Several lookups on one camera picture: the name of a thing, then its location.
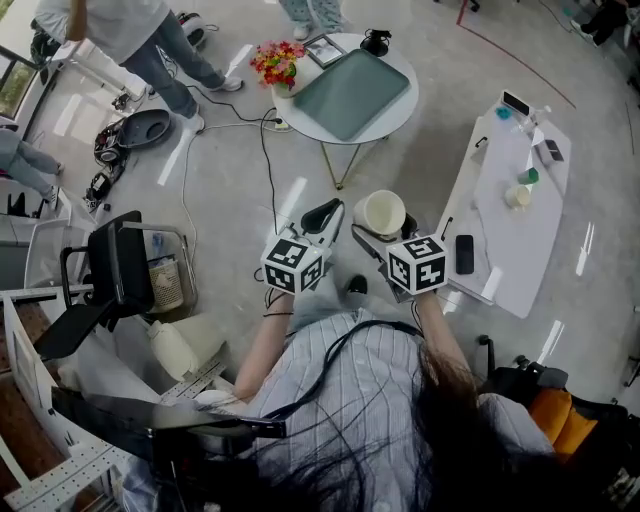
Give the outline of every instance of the window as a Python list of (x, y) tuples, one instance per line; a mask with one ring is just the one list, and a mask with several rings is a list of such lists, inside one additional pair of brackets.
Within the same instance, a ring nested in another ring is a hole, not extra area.
[(28, 60), (35, 5), (34, 0), (0, 0), (0, 116), (15, 117), (36, 73)]

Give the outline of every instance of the flower bouquet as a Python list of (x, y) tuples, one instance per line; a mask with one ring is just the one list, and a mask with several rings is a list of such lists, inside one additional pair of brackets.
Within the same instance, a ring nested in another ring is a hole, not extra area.
[(291, 91), (296, 84), (295, 62), (304, 54), (304, 46), (299, 43), (267, 41), (258, 46), (249, 65), (260, 74), (262, 87)]

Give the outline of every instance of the power strip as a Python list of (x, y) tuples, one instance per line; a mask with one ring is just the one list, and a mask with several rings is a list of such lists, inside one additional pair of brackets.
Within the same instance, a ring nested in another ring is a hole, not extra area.
[[(282, 119), (282, 116), (279, 115), (278, 111), (276, 110), (276, 115), (274, 117), (277, 117), (279, 119)], [(282, 119), (281, 123), (276, 123), (273, 126), (274, 130), (277, 130), (279, 132), (285, 132), (291, 129), (291, 127), (285, 122), (284, 119)]]

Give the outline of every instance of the white cup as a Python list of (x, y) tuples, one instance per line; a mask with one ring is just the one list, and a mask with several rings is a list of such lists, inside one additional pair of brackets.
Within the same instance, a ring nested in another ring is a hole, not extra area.
[(524, 208), (531, 203), (531, 192), (525, 185), (516, 185), (507, 190), (504, 200), (511, 208)]
[(353, 209), (353, 221), (379, 235), (398, 231), (406, 216), (402, 199), (390, 190), (378, 190), (360, 199)]

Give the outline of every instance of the concrete floor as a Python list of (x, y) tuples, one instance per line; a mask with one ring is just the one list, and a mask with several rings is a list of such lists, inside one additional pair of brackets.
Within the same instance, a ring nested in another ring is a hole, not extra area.
[[(638, 98), (608, 50), (597, 50), (567, 33), (537, 1), (481, 3), (479, 13), (465, 10), (457, 24), (460, 0), (413, 2), (413, 21), (394, 34), (392, 44), (416, 70), (418, 107), (387, 142), (365, 152), (343, 191), (336, 192), (330, 184), (317, 142), (295, 132), (266, 133), (276, 210), (295, 217), (336, 196), (351, 208), (364, 195), (387, 188), (402, 196), (421, 223), (435, 229), (475, 119), (500, 91), (509, 89), (538, 107), (551, 106), (551, 120), (572, 139), (572, 165), (557, 240), (530, 315), (521, 320), (450, 289), (441, 290), (443, 304), (479, 374), (485, 370), (485, 358), (474, 339), (486, 333), (496, 342), (500, 365), (510, 364), (518, 354), (538, 360), (546, 351), (544, 364), (569, 373), (571, 392), (591, 400), (618, 396), (628, 401), (631, 394), (623, 394), (621, 388), (629, 372), (627, 356), (640, 351), (633, 317), (633, 305), (640, 303), (640, 173), (625, 104), (633, 131), (639, 134)], [(198, 11), (220, 26), (203, 53), (224, 69), (247, 44), (291, 38), (291, 26), (273, 0), (170, 4), (175, 10)], [(575, 4), (550, 0), (549, 5), (569, 26), (562, 7), (575, 11)], [(247, 62), (245, 58), (234, 72), (245, 78), (245, 88), (216, 96), (232, 101), (243, 115), (259, 118), (272, 106), (271, 97), (258, 87)], [(74, 94), (80, 95), (79, 103)], [(197, 95), (196, 99), (207, 125), (238, 122), (230, 109)], [(65, 71), (32, 132), (36, 136), (43, 131), (38, 144), (66, 162), (62, 184), (76, 194), (83, 194), (97, 170), (91, 142), (111, 116), (110, 100), (90, 80)], [(162, 100), (142, 106), (154, 107), (163, 107)], [(61, 126), (65, 109), (72, 117)], [(109, 202), (114, 213), (139, 209), (144, 221), (173, 224), (193, 240), (181, 205), (184, 148), (176, 152), (166, 184), (157, 183), (179, 139), (178, 130), (163, 146), (134, 153)], [(348, 148), (332, 148), (330, 155), (336, 168), (344, 168), (351, 153)], [(253, 272), (273, 229), (258, 130), (221, 128), (199, 137), (191, 148), (185, 200), (198, 230), (197, 311), (217, 319), (239, 361), (261, 319), (264, 286), (254, 281)], [(589, 254), (578, 272), (577, 262), (587, 245)], [(334, 254), (340, 284), (364, 272), (372, 293), (392, 300), (373, 261), (348, 229), (343, 229)]]

